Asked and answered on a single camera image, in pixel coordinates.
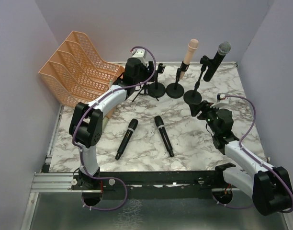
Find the beige pink microphone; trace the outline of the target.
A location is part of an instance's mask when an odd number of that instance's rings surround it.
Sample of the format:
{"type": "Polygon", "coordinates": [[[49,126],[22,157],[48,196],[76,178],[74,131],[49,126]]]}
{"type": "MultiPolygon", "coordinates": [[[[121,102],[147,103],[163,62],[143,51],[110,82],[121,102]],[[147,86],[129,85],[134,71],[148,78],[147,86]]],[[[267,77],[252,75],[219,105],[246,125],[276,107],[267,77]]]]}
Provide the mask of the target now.
{"type": "Polygon", "coordinates": [[[198,45],[199,45],[199,41],[197,39],[191,39],[190,42],[188,43],[187,53],[185,55],[184,60],[182,61],[181,66],[180,66],[180,79],[182,79],[183,76],[185,75],[185,72],[187,71],[187,69],[190,65],[190,62],[193,58],[195,51],[198,48],[198,45]]]}

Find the black stand with round base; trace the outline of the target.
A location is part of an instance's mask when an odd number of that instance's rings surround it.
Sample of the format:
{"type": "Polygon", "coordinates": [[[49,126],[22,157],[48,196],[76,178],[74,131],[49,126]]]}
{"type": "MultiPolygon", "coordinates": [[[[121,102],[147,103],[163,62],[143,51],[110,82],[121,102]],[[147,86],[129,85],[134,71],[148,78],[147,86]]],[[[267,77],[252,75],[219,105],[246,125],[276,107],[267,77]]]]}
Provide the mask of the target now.
{"type": "Polygon", "coordinates": [[[184,62],[182,62],[181,66],[177,69],[175,82],[169,84],[166,87],[166,94],[170,98],[178,99],[184,95],[184,88],[182,85],[179,84],[179,81],[180,79],[183,78],[188,67],[189,67],[189,64],[185,64],[184,62]]]}

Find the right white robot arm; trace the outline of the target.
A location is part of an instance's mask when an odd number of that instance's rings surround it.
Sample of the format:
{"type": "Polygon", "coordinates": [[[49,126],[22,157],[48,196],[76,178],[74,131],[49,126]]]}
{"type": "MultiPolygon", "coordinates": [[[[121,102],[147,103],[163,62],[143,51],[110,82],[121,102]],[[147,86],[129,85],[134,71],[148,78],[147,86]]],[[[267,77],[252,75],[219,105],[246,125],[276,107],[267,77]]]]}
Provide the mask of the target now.
{"type": "Polygon", "coordinates": [[[240,166],[223,169],[223,180],[249,196],[264,216],[292,212],[293,191],[287,170],[263,161],[242,144],[242,140],[232,132],[232,112],[224,109],[221,103],[208,101],[190,104],[189,107],[192,116],[206,121],[213,133],[215,148],[240,166]]]}

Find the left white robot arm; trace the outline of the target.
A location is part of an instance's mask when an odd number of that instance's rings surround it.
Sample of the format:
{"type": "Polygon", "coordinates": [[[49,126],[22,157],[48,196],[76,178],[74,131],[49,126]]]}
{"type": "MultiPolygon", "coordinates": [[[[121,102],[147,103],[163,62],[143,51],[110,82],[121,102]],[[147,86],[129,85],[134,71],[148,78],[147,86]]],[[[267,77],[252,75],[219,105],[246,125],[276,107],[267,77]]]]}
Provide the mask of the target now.
{"type": "Polygon", "coordinates": [[[78,103],[69,127],[72,143],[79,149],[80,171],[89,176],[99,170],[96,144],[102,135],[103,117],[115,106],[133,94],[137,86],[149,82],[156,73],[156,61],[143,64],[140,59],[127,60],[124,72],[112,83],[110,89],[89,103],[78,103]]]}

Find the silver mesh head black microphone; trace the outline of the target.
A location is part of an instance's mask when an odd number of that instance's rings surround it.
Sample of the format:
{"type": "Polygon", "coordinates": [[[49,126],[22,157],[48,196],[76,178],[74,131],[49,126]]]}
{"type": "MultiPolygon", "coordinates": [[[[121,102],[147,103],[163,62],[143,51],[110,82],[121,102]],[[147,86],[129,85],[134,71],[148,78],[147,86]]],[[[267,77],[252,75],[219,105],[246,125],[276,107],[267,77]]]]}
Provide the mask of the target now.
{"type": "Polygon", "coordinates": [[[209,59],[207,56],[203,56],[201,59],[203,60],[203,64],[208,67],[203,80],[205,82],[209,82],[211,78],[214,76],[221,62],[225,58],[225,56],[230,52],[231,44],[227,41],[221,43],[218,47],[218,51],[215,54],[213,59],[209,59]]]}

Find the small black tripod stand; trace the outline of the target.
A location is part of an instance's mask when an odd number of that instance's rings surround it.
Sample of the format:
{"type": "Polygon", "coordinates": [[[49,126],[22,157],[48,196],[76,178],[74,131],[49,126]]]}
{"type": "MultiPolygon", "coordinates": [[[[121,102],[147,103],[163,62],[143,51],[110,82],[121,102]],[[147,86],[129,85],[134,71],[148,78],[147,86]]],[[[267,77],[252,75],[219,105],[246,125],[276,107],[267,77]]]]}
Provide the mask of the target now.
{"type": "Polygon", "coordinates": [[[132,102],[135,101],[135,99],[139,96],[139,95],[149,95],[153,98],[155,98],[157,101],[159,101],[158,97],[155,96],[155,93],[151,90],[150,88],[150,84],[145,83],[140,87],[140,90],[138,91],[137,95],[134,97],[134,99],[132,100],[132,102]]]}

